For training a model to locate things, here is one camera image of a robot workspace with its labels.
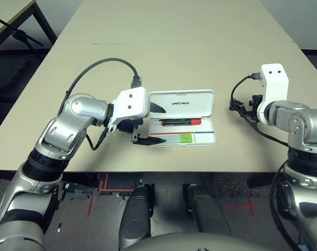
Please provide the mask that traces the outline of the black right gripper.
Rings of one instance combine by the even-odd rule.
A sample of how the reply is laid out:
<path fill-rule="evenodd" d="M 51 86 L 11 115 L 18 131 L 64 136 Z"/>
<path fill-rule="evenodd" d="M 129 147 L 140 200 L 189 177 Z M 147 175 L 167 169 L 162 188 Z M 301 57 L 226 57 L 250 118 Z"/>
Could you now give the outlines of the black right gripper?
<path fill-rule="evenodd" d="M 250 123 L 260 122 L 257 116 L 257 109 L 260 106 L 262 101 L 263 101 L 263 95 L 253 95 L 252 99 L 249 100 L 247 103 L 242 102 L 236 98 L 233 98 L 233 102 L 236 107 L 242 107 L 242 106 L 248 105 L 252 108 L 252 110 L 246 110 L 244 108 L 240 110 L 236 110 L 238 114 L 240 115 L 240 117 L 246 119 L 246 121 Z"/>

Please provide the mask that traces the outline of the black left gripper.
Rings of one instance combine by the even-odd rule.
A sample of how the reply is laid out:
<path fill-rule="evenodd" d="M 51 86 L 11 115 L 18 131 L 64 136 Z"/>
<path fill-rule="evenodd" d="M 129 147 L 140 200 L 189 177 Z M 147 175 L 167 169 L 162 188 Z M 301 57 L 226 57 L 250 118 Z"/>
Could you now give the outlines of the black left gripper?
<path fill-rule="evenodd" d="M 150 102 L 150 112 L 166 113 L 166 110 L 163 107 Z M 133 144 L 150 146 L 166 142 L 165 139 L 152 136 L 141 138 L 140 134 L 138 133 L 139 126 L 141 125 L 143 125 L 143 119 L 125 119 L 118 124 L 118 130 L 130 134 Z"/>

